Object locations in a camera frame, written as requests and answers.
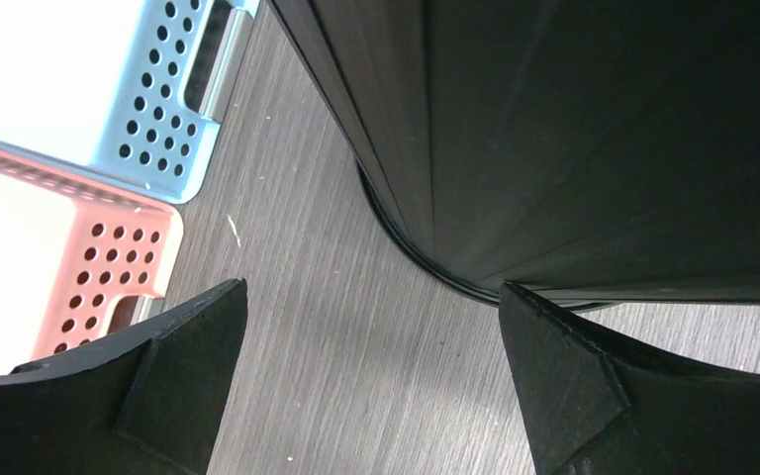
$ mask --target black rubber base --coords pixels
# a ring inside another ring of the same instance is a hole
[[[461,279],[453,277],[449,272],[436,265],[434,262],[427,259],[421,252],[409,242],[406,237],[397,229],[395,224],[386,215],[383,207],[380,206],[377,194],[374,192],[374,187],[369,183],[362,170],[362,165],[356,162],[356,169],[359,173],[359,181],[362,184],[362,190],[365,193],[365,198],[368,200],[371,210],[374,212],[374,216],[377,217],[377,221],[380,222],[380,226],[386,231],[386,234],[392,240],[392,242],[405,254],[412,262],[420,267],[424,272],[438,279],[441,283],[454,291],[462,294],[463,296],[473,299],[483,304],[492,306],[498,306],[500,304],[500,295],[496,291],[491,291],[470,282],[465,282]],[[609,307],[616,303],[611,302],[587,302],[587,301],[554,301],[555,304],[560,307],[569,310],[570,312],[589,312],[592,310],[599,310],[603,307]]]

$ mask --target plastic basket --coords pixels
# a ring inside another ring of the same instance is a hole
[[[168,205],[0,149],[0,373],[128,326],[182,232]]]
[[[248,3],[111,0],[76,30],[51,14],[72,10],[67,0],[0,4],[0,142],[160,201],[189,201],[229,107],[257,6]]]

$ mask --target floor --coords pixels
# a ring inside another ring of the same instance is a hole
[[[250,289],[210,474],[534,473],[496,309],[440,286],[386,238],[265,5],[204,189],[180,211],[167,306],[227,278]],[[586,317],[760,372],[760,307]]]

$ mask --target white debris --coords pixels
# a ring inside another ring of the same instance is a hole
[[[237,248],[242,249],[242,245],[240,245],[240,236],[238,236],[238,227],[235,225],[235,220],[233,220],[228,213],[226,213],[226,219],[229,220],[229,226],[232,227],[232,234],[235,235],[235,239],[237,239]]]

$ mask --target black trash can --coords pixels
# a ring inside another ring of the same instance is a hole
[[[445,283],[760,303],[760,2],[272,3]]]

